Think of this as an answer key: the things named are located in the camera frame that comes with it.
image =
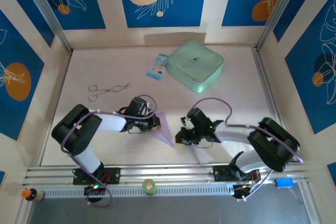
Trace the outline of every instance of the white table surface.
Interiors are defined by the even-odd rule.
[[[227,101],[233,107],[231,123],[257,124],[270,116],[260,78],[249,47],[208,46],[223,56],[221,75],[202,93],[196,93],[179,83],[169,73],[161,81],[146,76],[159,53],[171,54],[177,47],[133,47],[75,50],[61,92],[53,127],[77,104],[90,109],[117,111],[128,106],[140,94],[149,94],[158,104],[158,112],[165,111],[174,137],[182,124],[180,118],[192,105],[206,97]],[[89,102],[91,85],[110,88],[114,85],[130,87],[119,93],[101,95],[97,102]],[[228,109],[217,101],[204,101],[199,108],[211,119],[224,119]],[[221,125],[218,130],[226,130]],[[97,132],[91,147],[104,164],[193,164],[229,162],[238,151],[250,150],[249,145],[214,144],[208,149],[176,145],[170,147],[150,134],[128,134],[112,131]],[[200,146],[209,146],[202,140]],[[73,165],[50,136],[42,161],[43,166]]]

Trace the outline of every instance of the purple cable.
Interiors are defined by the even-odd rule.
[[[89,175],[91,178],[93,178],[99,185],[101,185],[110,195],[110,201],[106,204],[106,205],[93,205],[88,201],[88,197],[87,197],[87,201],[88,204],[94,207],[99,207],[99,208],[103,208],[103,207],[108,207],[111,203],[112,203],[112,193],[111,191],[107,188],[107,185],[102,183],[96,176],[93,176],[85,167],[81,166],[80,163],[76,160],[76,158],[74,156],[71,155],[71,153],[67,150],[64,149],[64,145],[66,143],[66,141],[69,139],[70,135],[75,131],[75,129],[88,117],[94,114],[103,114],[103,115],[115,115],[115,116],[120,116],[122,118],[131,118],[131,119],[148,119],[151,118],[155,112],[156,112],[156,108],[157,108],[157,104],[156,101],[154,100],[154,98],[152,98],[150,95],[147,94],[142,94],[139,95],[138,97],[148,97],[150,98],[155,105],[155,108],[153,110],[152,113],[150,113],[148,116],[130,116],[130,115],[122,115],[119,114],[117,112],[108,112],[108,111],[92,111],[87,113],[86,115],[84,115],[81,119],[78,120],[78,122],[71,128],[71,130],[68,132],[68,134],[64,137],[62,143],[61,143],[61,151],[68,154],[70,156],[70,158],[79,166],[79,168],[81,168],[87,175]]]
[[[283,141],[281,141],[279,138],[277,138],[276,136],[274,136],[273,134],[269,133],[268,131],[258,127],[258,126],[253,126],[253,125],[244,125],[244,124],[229,124],[228,120],[232,115],[232,107],[230,104],[228,104],[226,101],[219,99],[219,98],[215,98],[215,97],[209,97],[209,98],[203,98],[201,100],[199,100],[198,102],[196,102],[194,104],[194,106],[191,108],[195,108],[196,105],[198,105],[200,102],[204,101],[204,100],[217,100],[220,101],[224,104],[226,104],[228,106],[228,108],[230,109],[229,115],[226,117],[224,123],[227,127],[239,127],[239,128],[246,128],[246,129],[254,129],[254,130],[258,130],[258,131],[262,131],[264,132],[266,135],[268,135],[269,137],[273,138],[277,143],[281,144],[284,148],[286,148],[286,150],[288,150],[292,155],[296,156],[298,158],[298,160],[300,161],[300,163],[303,164],[303,159],[299,156],[299,154],[297,154],[295,151],[293,151],[287,144],[285,144]],[[273,170],[271,170],[268,175],[262,180],[262,182],[258,185],[258,187],[248,196],[245,197],[245,200],[247,198],[249,198],[252,194],[254,194],[261,186],[262,184],[269,178],[269,176],[272,174]]]

